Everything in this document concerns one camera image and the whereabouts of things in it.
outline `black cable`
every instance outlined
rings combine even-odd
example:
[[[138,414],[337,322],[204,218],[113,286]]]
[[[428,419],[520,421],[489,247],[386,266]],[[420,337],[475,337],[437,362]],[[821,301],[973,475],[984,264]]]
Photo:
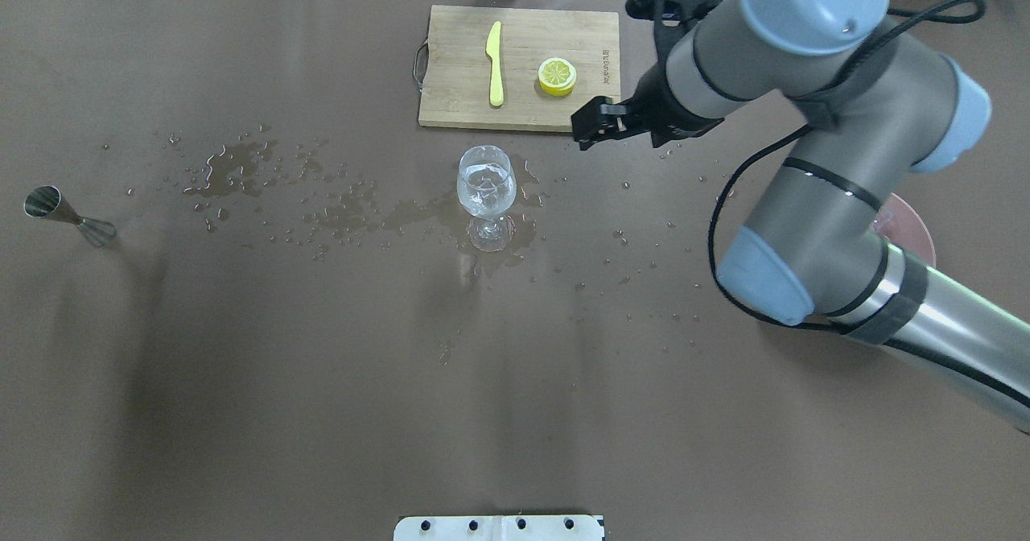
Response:
[[[954,6],[962,4],[974,4],[976,6],[975,12],[967,13],[967,15],[964,16],[937,15],[937,13],[942,12],[945,9],[954,8]],[[855,50],[855,53],[850,58],[848,58],[845,64],[842,65],[840,70],[837,71],[837,74],[835,74],[833,77],[833,82],[827,83],[827,86],[824,87],[823,90],[832,89],[832,87],[837,86],[837,83],[844,82],[848,78],[848,76],[852,75],[853,72],[862,64],[862,61],[865,61],[866,58],[872,56],[872,53],[877,53],[877,50],[882,49],[883,46],[886,46],[887,43],[891,41],[891,39],[897,38],[898,35],[904,34],[905,31],[912,30],[913,27],[916,27],[917,24],[922,23],[923,21],[937,21],[937,23],[942,23],[942,24],[974,23],[974,21],[978,21],[980,18],[984,16],[986,9],[987,6],[984,0],[949,0],[946,2],[941,2],[940,4],[937,5],[931,5],[927,9],[920,10],[920,12],[912,12],[908,9],[894,9],[894,8],[888,9],[888,13],[891,13],[891,15],[908,16],[908,20],[904,21],[901,24],[896,25],[896,27],[891,28],[890,31],[887,31],[886,34],[880,35],[880,37],[873,38],[871,39],[871,41],[870,39],[866,39],[865,42],[862,42],[862,45],[860,45],[859,48]],[[715,281],[716,288],[719,289],[719,292],[722,293],[722,295],[726,298],[726,300],[728,300],[728,302],[731,303],[732,305],[739,307],[739,309],[744,313],[750,314],[751,317],[754,317],[759,322],[765,324],[771,324],[772,326],[779,326],[782,328],[793,328],[796,330],[847,333],[846,328],[835,324],[806,324],[805,322],[802,322],[802,324],[798,326],[787,326],[782,324],[782,322],[777,322],[768,317],[767,314],[757,312],[751,309],[751,307],[745,306],[743,303],[740,302],[740,300],[734,298],[734,296],[732,296],[727,291],[727,289],[722,286],[718,277],[716,276],[716,265],[715,265],[716,227],[718,226],[719,217],[722,214],[723,205],[726,203],[726,199],[728,199],[729,197],[729,192],[731,192],[733,185],[736,184],[737,178],[740,178],[741,175],[743,175],[745,171],[747,171],[752,166],[752,164],[758,163],[759,160],[765,159],[765,157],[768,157],[772,153],[778,151],[778,149],[785,147],[785,145],[790,144],[790,142],[798,140],[798,138],[805,136],[805,134],[811,133],[811,131],[812,127],[809,127],[808,124],[805,124],[805,126],[802,126],[797,131],[788,134],[784,138],[780,138],[779,141],[772,142],[771,145],[768,145],[767,147],[762,148],[760,151],[755,153],[755,155],[748,157],[748,159],[745,160],[744,163],[740,164],[740,166],[736,167],[736,170],[733,171],[733,174],[729,175],[726,184],[722,189],[722,193],[719,193],[719,199],[715,203],[715,207],[712,210],[712,218],[711,222],[709,223],[709,230],[708,230],[709,270],[712,272],[712,280]],[[897,347],[898,349],[904,349],[904,347],[899,347],[898,345],[894,345],[890,342],[888,343],[888,345],[891,345],[892,347]]]
[[[964,16],[941,16],[939,15],[945,9],[954,8],[957,5],[972,4],[975,5],[975,12],[967,13]],[[880,35],[877,38],[868,38],[865,42],[862,42],[858,49],[848,57],[842,65],[840,70],[836,72],[833,79],[830,80],[827,86],[822,87],[821,91],[826,91],[832,89],[832,87],[838,86],[838,83],[844,82],[850,75],[857,70],[860,65],[866,60],[866,58],[872,56],[872,54],[878,53],[880,48],[888,45],[892,39],[897,38],[898,35],[904,34],[904,32],[916,28],[917,25],[923,21],[935,21],[935,23],[941,24],[968,24],[978,21],[980,18],[984,16],[987,12],[987,4],[984,0],[948,0],[941,2],[940,4],[931,5],[927,9],[920,10],[920,12],[909,12],[907,9],[888,9],[888,12],[892,12],[891,15],[894,16],[908,16],[903,23],[896,25],[896,27],[891,28],[890,31],[885,35]]]
[[[717,199],[715,202],[715,208],[713,208],[712,210],[712,218],[709,222],[709,230],[708,230],[709,270],[712,272],[712,281],[715,281],[715,285],[716,288],[719,289],[719,292],[722,293],[722,296],[724,296],[724,298],[726,298],[726,300],[728,300],[729,303],[736,306],[737,309],[740,309],[746,314],[750,314],[751,317],[754,317],[759,322],[763,322],[765,324],[771,324],[772,326],[779,326],[781,328],[794,328],[796,330],[812,330],[817,332],[839,333],[839,329],[836,326],[829,324],[806,324],[805,322],[802,322],[802,324],[799,324],[797,326],[787,326],[781,324],[780,322],[772,319],[772,317],[767,316],[767,314],[763,314],[761,312],[751,309],[751,307],[745,306],[743,303],[740,302],[740,300],[734,298],[734,296],[730,294],[729,291],[727,291],[727,289],[723,288],[722,283],[720,283],[719,281],[719,278],[716,277],[715,230],[716,227],[719,225],[719,215],[722,214],[722,208],[729,197],[729,192],[733,190],[733,185],[736,184],[737,178],[740,178],[741,175],[745,173],[745,171],[750,169],[752,164],[758,163],[759,160],[765,159],[765,157],[772,155],[772,153],[778,151],[778,149],[782,149],[783,147],[785,147],[785,145],[790,144],[790,142],[798,140],[798,138],[801,138],[805,136],[805,134],[811,133],[812,130],[813,130],[812,127],[809,127],[808,124],[805,124],[805,126],[802,126],[797,131],[788,134],[784,138],[780,138],[779,141],[772,142],[771,145],[768,145],[767,147],[762,148],[760,151],[755,153],[755,155],[748,157],[748,160],[745,160],[745,162],[742,163],[740,167],[736,167],[736,170],[733,171],[733,174],[729,175],[729,178],[726,180],[726,184],[722,188],[722,193],[719,193],[719,199]]]

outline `white mounting plate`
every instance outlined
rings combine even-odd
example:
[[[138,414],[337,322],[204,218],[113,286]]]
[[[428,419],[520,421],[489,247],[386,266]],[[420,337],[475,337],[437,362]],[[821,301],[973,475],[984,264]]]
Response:
[[[393,528],[393,541],[604,541],[604,538],[605,518],[600,515],[404,517]]]

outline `wooden cutting board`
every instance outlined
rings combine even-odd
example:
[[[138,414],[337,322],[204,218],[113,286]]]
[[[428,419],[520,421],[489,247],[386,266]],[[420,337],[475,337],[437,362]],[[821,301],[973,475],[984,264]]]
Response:
[[[489,102],[486,35],[501,21],[505,104]],[[537,68],[562,57],[576,67],[575,90],[551,97]],[[418,123],[501,131],[572,130],[570,115],[600,96],[619,97],[619,15],[556,9],[468,8],[435,5],[430,13],[428,63]]]

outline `yellow knife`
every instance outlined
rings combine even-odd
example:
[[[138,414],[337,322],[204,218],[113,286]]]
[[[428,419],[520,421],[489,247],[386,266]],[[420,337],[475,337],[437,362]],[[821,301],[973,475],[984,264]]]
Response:
[[[501,83],[501,23],[493,23],[486,37],[486,56],[490,58],[490,105],[505,104],[505,89]]]

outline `water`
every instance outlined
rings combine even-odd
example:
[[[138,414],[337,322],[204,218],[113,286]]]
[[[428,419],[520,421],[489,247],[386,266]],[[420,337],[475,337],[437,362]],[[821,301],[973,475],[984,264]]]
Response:
[[[500,164],[471,164],[460,174],[457,197],[472,215],[497,217],[515,203],[515,177]]]

